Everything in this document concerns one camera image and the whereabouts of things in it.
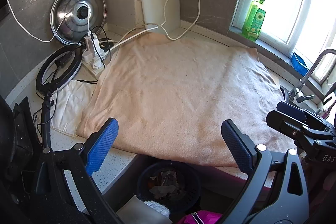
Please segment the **steel kitchen faucet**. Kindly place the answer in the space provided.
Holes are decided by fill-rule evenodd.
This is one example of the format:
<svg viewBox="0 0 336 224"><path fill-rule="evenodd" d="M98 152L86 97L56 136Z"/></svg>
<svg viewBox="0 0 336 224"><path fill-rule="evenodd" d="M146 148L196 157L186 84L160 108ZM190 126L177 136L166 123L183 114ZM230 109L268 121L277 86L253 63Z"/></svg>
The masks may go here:
<svg viewBox="0 0 336 224"><path fill-rule="evenodd" d="M336 50L332 48L326 48L323 50L319 56L317 57L316 61L313 63L311 68L307 71L307 73L303 76L302 79L299 80L299 82L291 89L291 91L288 92L289 99L291 101L296 100L297 103L302 103L307 100L312 100L314 98L314 94L305 96L302 92L302 88L304 87L306 81L310 78L310 76L313 74L315 68L319 65L321 62L322 58L327 55L327 54L333 54L336 55Z"/></svg>

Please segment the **black trash bin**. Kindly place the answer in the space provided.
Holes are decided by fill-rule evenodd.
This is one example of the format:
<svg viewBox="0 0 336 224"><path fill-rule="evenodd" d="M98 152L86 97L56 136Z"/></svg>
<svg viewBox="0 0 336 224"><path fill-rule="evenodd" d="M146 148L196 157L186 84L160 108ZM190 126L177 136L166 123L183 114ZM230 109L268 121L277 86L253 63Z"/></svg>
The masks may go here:
<svg viewBox="0 0 336 224"><path fill-rule="evenodd" d="M189 165L176 161L161 161L145 169L138 178L136 196L142 201L154 201L170 211L171 216L194 208L201 196L201 182Z"/></svg>

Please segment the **white cloth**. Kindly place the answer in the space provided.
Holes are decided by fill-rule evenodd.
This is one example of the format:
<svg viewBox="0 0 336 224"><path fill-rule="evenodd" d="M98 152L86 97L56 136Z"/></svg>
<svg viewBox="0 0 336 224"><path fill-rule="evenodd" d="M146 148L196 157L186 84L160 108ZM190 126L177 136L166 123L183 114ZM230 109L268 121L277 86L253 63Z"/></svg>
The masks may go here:
<svg viewBox="0 0 336 224"><path fill-rule="evenodd" d="M89 104L95 87L96 84L70 80L61 91L54 94L52 98L57 99L57 105L51 127L65 135L76 135L83 110Z"/></svg>

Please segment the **blue container on sill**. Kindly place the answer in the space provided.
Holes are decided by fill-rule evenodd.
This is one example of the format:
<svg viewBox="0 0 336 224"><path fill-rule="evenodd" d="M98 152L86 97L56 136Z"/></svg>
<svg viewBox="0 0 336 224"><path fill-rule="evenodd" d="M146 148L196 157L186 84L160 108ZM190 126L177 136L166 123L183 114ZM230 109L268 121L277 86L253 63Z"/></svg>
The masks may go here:
<svg viewBox="0 0 336 224"><path fill-rule="evenodd" d="M307 67L305 60L300 57L297 53L293 53L290 61L295 69L300 75L304 76L307 74L309 68Z"/></svg>

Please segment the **pink sleeve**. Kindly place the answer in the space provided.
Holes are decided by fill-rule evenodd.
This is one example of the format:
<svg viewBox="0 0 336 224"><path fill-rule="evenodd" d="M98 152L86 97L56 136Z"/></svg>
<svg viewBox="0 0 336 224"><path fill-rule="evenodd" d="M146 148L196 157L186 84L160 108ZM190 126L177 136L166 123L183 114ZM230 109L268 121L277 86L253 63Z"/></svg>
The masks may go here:
<svg viewBox="0 0 336 224"><path fill-rule="evenodd" d="M206 210L200 210L182 217L177 224L191 223L191 224L214 224L222 214L214 213Z"/></svg>

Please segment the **white power strip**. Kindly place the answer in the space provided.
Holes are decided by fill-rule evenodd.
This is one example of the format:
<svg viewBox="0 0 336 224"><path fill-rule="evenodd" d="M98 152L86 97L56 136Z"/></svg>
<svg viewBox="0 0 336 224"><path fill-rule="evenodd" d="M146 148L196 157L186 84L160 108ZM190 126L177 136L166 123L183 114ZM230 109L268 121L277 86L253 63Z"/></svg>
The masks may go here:
<svg viewBox="0 0 336 224"><path fill-rule="evenodd" d="M94 56L91 51L85 51L82 58L82 66L97 80L107 67L109 53L101 50L99 56Z"/></svg>

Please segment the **beige towel mat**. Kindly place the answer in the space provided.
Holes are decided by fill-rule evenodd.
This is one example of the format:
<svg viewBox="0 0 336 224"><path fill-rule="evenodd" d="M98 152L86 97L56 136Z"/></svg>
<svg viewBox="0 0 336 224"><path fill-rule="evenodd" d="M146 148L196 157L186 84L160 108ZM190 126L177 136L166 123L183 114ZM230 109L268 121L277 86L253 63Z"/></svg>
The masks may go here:
<svg viewBox="0 0 336 224"><path fill-rule="evenodd" d="M171 41L148 33L113 55L76 132L87 138L114 118L117 149L197 165L235 166L221 135L226 119L271 151L294 147L265 121L282 100L256 49Z"/></svg>

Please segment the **green dish soap bottle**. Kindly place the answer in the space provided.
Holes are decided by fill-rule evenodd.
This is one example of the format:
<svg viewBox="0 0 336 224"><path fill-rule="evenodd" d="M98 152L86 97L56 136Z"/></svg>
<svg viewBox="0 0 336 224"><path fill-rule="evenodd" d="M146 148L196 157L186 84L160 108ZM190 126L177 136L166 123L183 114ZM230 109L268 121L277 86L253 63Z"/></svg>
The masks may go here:
<svg viewBox="0 0 336 224"><path fill-rule="evenodd" d="M251 2L241 31L245 38L254 42L259 38L264 23L266 15L264 2L265 0Z"/></svg>

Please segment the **stainless steel pot lid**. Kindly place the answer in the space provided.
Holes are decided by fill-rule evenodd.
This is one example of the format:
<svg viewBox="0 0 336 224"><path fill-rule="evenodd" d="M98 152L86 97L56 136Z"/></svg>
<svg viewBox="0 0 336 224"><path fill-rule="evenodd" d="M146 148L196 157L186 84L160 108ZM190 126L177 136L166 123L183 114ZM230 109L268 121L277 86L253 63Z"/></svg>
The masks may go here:
<svg viewBox="0 0 336 224"><path fill-rule="evenodd" d="M106 16L105 0L55 0L50 26L59 42L72 45L83 39L88 30L103 26Z"/></svg>

